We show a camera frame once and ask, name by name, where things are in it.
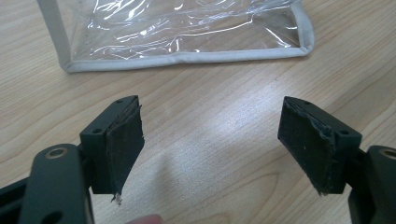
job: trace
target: clamp jaw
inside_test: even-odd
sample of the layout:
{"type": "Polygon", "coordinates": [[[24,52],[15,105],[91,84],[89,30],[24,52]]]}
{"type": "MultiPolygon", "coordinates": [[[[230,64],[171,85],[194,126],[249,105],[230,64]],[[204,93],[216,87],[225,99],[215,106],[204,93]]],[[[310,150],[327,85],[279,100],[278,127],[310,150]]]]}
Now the clamp jaw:
{"type": "Polygon", "coordinates": [[[352,187],[354,224],[396,223],[396,149],[360,149],[361,134],[319,107],[285,97],[278,139],[300,164],[319,194],[352,187]]]}
{"type": "Polygon", "coordinates": [[[29,177],[0,189],[1,223],[94,223],[88,188],[118,199],[145,143],[138,97],[115,101],[80,139],[42,150],[29,177]]]}

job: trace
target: wooden table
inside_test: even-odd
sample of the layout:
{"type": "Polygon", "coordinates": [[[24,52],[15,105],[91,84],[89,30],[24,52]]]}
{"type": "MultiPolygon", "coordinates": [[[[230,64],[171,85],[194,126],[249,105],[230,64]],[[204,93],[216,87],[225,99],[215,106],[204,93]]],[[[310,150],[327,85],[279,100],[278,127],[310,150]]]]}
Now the wooden table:
{"type": "Polygon", "coordinates": [[[111,102],[139,95],[146,145],[121,206],[92,198],[96,223],[350,223],[347,196],[319,197],[276,139],[283,97],[324,108],[396,147],[396,1],[304,0],[305,58],[68,75],[33,0],[0,3],[0,187],[40,150],[78,144],[111,102]]]}

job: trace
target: clear plastic bag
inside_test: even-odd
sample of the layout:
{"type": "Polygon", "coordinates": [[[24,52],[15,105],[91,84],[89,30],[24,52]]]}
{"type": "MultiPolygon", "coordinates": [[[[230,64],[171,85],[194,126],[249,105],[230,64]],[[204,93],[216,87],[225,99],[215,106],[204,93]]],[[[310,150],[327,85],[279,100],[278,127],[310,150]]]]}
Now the clear plastic bag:
{"type": "Polygon", "coordinates": [[[68,72],[308,54],[300,0],[38,0],[68,72]]]}

